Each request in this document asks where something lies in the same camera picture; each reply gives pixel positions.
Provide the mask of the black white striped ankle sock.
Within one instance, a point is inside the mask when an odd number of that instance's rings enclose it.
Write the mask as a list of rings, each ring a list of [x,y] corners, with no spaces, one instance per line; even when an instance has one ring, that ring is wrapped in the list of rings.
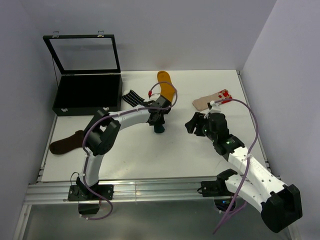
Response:
[[[147,100],[142,98],[132,89],[124,91],[121,98],[131,107],[148,106],[154,102],[154,100]]]

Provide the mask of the mustard yellow striped sock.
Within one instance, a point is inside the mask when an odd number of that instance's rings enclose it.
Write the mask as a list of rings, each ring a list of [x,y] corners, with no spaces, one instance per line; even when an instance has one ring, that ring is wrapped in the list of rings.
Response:
[[[160,85],[160,95],[172,103],[175,95],[175,89],[172,86],[169,73],[166,71],[159,71],[157,73],[157,81]]]

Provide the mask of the black glass-lid display box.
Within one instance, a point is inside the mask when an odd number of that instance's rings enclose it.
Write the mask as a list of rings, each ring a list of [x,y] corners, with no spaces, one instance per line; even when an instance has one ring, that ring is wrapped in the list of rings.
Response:
[[[113,34],[43,36],[61,77],[52,110],[59,117],[121,109],[123,81]]]

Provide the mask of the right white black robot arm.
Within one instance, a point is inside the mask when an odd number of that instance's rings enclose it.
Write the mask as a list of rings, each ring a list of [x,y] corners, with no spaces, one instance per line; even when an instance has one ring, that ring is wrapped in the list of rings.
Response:
[[[274,233],[302,218],[299,189],[285,184],[257,161],[244,143],[230,134],[224,114],[196,112],[185,127],[188,133],[211,140],[215,151],[235,167],[219,173],[215,180],[202,181],[199,191],[203,197],[237,194],[260,213]]]

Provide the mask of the beige red reindeer sock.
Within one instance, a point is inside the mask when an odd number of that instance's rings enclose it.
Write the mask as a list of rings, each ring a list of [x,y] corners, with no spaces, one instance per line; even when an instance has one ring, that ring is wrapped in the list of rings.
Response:
[[[198,99],[195,99],[192,102],[192,105],[196,108],[198,111],[204,111],[208,109],[208,103],[210,102],[218,102],[219,105],[225,104],[229,102],[229,99],[232,99],[232,95],[229,93],[227,89],[223,89],[221,91],[218,91],[216,93],[213,93],[211,95],[203,96]]]

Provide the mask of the brown pink striped sock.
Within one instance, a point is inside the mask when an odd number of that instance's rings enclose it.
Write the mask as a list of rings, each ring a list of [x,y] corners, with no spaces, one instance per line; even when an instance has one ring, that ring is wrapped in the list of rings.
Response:
[[[52,142],[49,145],[49,151],[53,155],[64,155],[75,149],[81,148],[84,140],[84,131],[78,130],[73,135]]]

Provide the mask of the teal sock with red heel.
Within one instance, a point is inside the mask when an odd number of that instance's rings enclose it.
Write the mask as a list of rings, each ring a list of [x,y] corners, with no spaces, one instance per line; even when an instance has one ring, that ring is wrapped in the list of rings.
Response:
[[[153,130],[156,134],[162,134],[165,132],[165,127],[162,124],[155,124]]]

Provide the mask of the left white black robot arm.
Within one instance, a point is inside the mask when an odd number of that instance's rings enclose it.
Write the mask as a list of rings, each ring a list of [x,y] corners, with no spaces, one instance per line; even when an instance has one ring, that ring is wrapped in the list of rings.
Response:
[[[81,174],[70,186],[67,200],[111,200],[114,187],[111,184],[99,184],[99,172],[103,158],[114,146],[118,133],[137,124],[149,124],[158,133],[163,133],[164,115],[170,112],[171,107],[172,103],[161,95],[156,100],[143,102],[128,110],[98,110],[84,130],[82,148],[85,160]]]

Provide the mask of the aluminium mounting rail frame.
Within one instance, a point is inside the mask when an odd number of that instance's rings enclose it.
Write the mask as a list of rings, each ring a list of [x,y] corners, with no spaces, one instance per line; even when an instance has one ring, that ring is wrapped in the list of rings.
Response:
[[[243,106],[246,95],[236,70],[170,71],[178,100],[166,116],[165,132],[138,124],[122,130],[99,172],[102,184],[112,184],[112,203],[102,202],[102,220],[85,220],[78,203],[67,200],[70,185],[82,171],[85,153],[63,155],[46,151],[37,182],[27,188],[14,233],[16,240],[290,240],[294,226],[270,231],[250,205],[218,231],[220,214],[214,198],[197,189],[231,165],[205,137],[188,134],[185,123],[192,101],[227,89],[236,102],[222,106],[232,134],[249,146],[255,129]]]

